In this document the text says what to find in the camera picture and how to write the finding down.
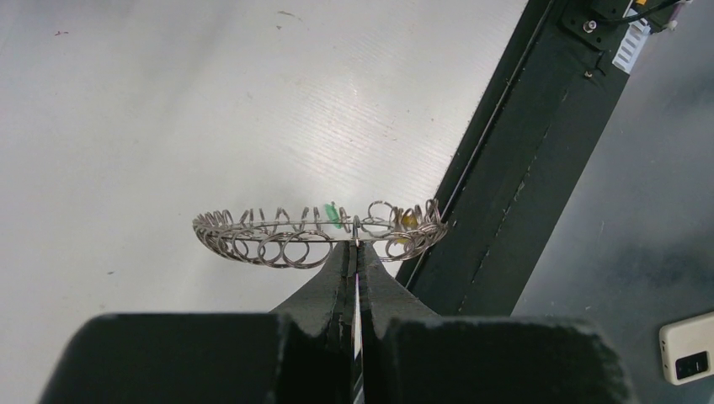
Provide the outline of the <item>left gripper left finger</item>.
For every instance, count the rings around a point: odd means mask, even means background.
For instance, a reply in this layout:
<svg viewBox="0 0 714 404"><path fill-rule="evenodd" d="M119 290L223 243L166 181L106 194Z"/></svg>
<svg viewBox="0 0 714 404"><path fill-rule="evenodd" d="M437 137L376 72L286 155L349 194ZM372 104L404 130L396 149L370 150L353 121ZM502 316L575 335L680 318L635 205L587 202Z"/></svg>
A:
<svg viewBox="0 0 714 404"><path fill-rule="evenodd" d="M271 312L281 320L276 401L351 403L356 252L338 242L322 268Z"/></svg>

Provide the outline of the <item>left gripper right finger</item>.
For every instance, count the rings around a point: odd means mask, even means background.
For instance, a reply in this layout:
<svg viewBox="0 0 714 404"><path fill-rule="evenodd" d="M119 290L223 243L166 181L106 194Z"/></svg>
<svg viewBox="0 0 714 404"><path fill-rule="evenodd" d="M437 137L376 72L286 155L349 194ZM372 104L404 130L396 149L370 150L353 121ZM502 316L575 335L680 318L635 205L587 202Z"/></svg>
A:
<svg viewBox="0 0 714 404"><path fill-rule="evenodd" d="M384 403L387 378L381 349L390 321L437 317L385 269L370 243L357 247L357 296L360 303L362 393L364 403Z"/></svg>

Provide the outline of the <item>metal disc with keyrings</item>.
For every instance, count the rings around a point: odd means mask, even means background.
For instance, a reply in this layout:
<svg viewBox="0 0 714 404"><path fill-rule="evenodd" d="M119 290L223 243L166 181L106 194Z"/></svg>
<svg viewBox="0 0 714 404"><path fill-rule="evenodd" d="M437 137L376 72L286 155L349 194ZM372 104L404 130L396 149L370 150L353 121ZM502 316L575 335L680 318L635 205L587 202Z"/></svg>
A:
<svg viewBox="0 0 714 404"><path fill-rule="evenodd" d="M224 259L268 268L296 269L323 265L338 242L357 245L367 242L376 245L377 256L383 261L406 261L425 253L449 230L437 199L407 207L375 200L363 215L351 215L336 204L341 214L341 229L329 222L324 205L305 206L296 215L282 207L276 208L273 214L250 208L238 216L229 210L214 210L197 215L192 228L204 247ZM395 227L401 216L410 211L418 217L418 229L408 233L412 242L399 244L400 233Z"/></svg>

